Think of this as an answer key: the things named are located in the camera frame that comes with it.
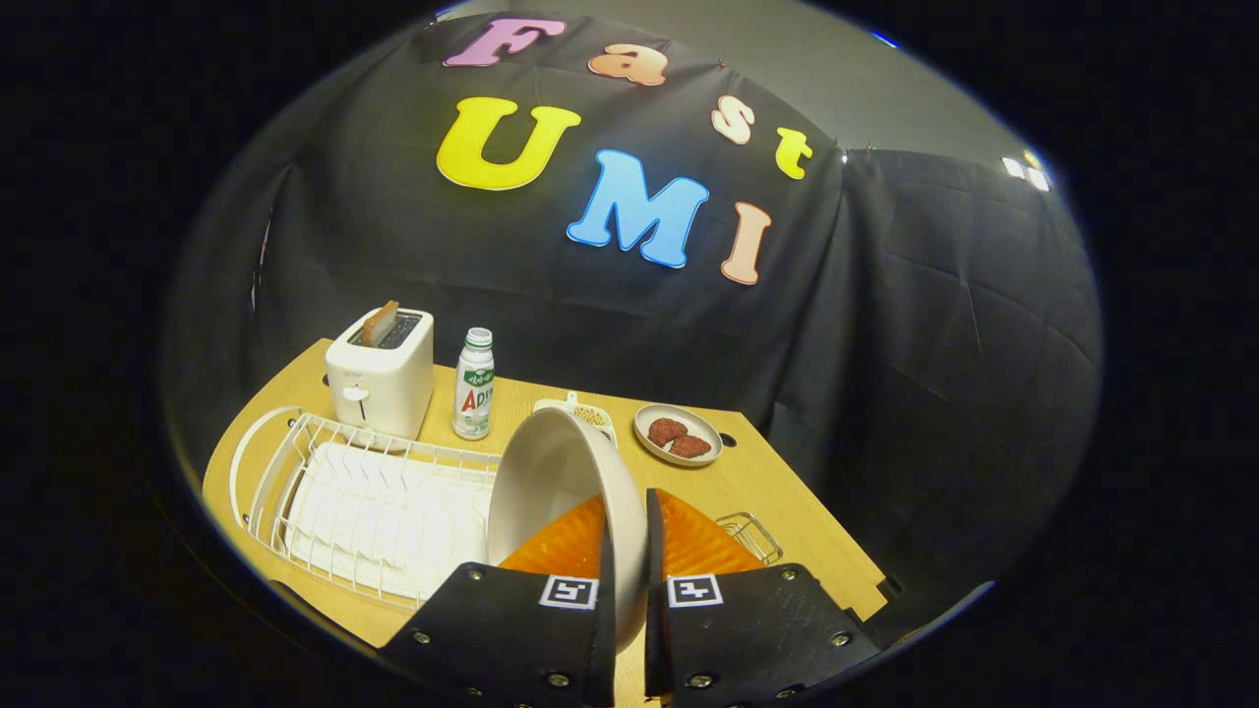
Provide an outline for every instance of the bottle label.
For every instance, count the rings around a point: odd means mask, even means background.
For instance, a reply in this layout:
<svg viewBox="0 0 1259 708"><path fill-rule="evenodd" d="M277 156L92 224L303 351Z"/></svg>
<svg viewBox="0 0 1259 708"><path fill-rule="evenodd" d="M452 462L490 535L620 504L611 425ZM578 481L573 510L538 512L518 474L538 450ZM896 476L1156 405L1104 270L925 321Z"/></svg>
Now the bottle label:
<svg viewBox="0 0 1259 708"><path fill-rule="evenodd" d="M483 437L490 432L494 369L467 369L456 384L454 430L465 437Z"/></svg>
<svg viewBox="0 0 1259 708"><path fill-rule="evenodd" d="M463 380L468 385L482 387L494 380L494 369L478 369L463 372Z"/></svg>

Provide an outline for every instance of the yellow letter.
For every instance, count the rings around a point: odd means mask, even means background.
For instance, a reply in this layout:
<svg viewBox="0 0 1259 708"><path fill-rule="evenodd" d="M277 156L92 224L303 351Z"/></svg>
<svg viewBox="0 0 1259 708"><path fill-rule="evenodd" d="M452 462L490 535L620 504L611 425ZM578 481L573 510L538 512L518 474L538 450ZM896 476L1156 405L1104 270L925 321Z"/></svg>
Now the yellow letter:
<svg viewBox="0 0 1259 708"><path fill-rule="evenodd" d="M721 275L742 282L743 285L757 285L760 278L757 275L757 254L760 252L760 237L765 228L773 222L759 207L747 202L735 202L734 210L739 214L739 229L734 233L734 246L730 248L730 257L721 263Z"/></svg>
<svg viewBox="0 0 1259 708"><path fill-rule="evenodd" d="M813 149L805 145L805 134L798 130L781 127L778 135L783 136L782 142L778 144L778 152L774 154L778 169L792 179L802 179L805 170L798 165L799 156L812 157Z"/></svg>
<svg viewBox="0 0 1259 708"><path fill-rule="evenodd" d="M749 125L757 122L755 113L747 103L734 96L723 96L716 100L716 111L713 111L713 127L718 132L730 139L735 145L747 145L752 140Z"/></svg>
<svg viewBox="0 0 1259 708"><path fill-rule="evenodd" d="M529 142L515 163L496 165L481 157L499 120L516 112L506 98L477 96L460 101L460 117L454 118L442 146L437 149L437 169L446 179L463 186L501 191L524 186L543 174L564 128L582 122L582 116L564 108L538 106L530 115L538 121Z"/></svg>
<svg viewBox="0 0 1259 708"><path fill-rule="evenodd" d="M603 50L607 54L590 59L588 66L592 72L612 78L627 78L643 86L665 83L665 66L669 64L669 57L660 52L637 44L609 44Z"/></svg>

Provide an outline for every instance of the letter m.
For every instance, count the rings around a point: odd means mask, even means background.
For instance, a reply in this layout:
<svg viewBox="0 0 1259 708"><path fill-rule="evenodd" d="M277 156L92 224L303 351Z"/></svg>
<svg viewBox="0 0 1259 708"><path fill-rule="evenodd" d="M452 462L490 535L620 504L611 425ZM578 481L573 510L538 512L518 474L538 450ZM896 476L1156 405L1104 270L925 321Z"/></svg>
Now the letter m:
<svg viewBox="0 0 1259 708"><path fill-rule="evenodd" d="M647 178L637 157L617 150L599 150L594 159L603 173L582 220L568 226L568 237L578 243L607 246L612 241L607 223L616 210L617 242L622 251L637 246L655 227L656 232L642 244L642 257L671 268L685 266L686 234L700 204L708 202L708 188L692 179L677 178L648 199Z"/></svg>

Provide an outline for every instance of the wooden table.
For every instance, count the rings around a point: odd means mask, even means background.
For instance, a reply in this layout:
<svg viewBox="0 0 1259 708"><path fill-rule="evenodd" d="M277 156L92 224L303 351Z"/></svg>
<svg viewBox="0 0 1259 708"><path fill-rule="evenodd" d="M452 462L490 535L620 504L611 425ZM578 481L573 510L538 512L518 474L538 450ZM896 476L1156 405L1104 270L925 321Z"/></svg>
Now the wooden table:
<svg viewBox="0 0 1259 708"><path fill-rule="evenodd" d="M313 607L364 641L383 646L414 614L334 586L268 551L232 519L228 476L238 442L254 421L282 406L300 406L308 413L336 420L332 397L322 383L324 353L331 340L321 339L279 372L240 411L219 441L203 482L203 496L224 535L266 578L281 581ZM563 401L567 391L505 377L495 378L490 435L467 441L451 430L454 369L434 367L433 397L419 432L429 445L501 455L511 433L533 412L540 398ZM669 465L638 442L633 416L645 402L578 392L578 401L608 412L617 431L617 443L626 467L640 493L660 488L686 500L710 518L735 511L754 514L784 551L784 561L802 563L821 581L840 607L852 607L870 617L886 601L876 586L884 576L821 501L792 472L768 442L743 417L731 411L690 408L718 431L735 438L711 465L682 469ZM258 428L242 457L237 489L248 500L271 454L287 432L283 422ZM643 702L643 632L617 656L617 705Z"/></svg>

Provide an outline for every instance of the toaster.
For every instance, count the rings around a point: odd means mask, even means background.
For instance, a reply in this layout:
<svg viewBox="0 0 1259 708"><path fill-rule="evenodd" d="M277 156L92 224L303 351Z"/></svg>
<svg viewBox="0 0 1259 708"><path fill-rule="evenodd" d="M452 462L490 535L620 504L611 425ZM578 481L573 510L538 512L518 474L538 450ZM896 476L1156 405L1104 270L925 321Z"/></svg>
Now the toaster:
<svg viewBox="0 0 1259 708"><path fill-rule="evenodd" d="M419 436L433 396L432 315L390 301L341 333L324 363L339 421L404 440Z"/></svg>

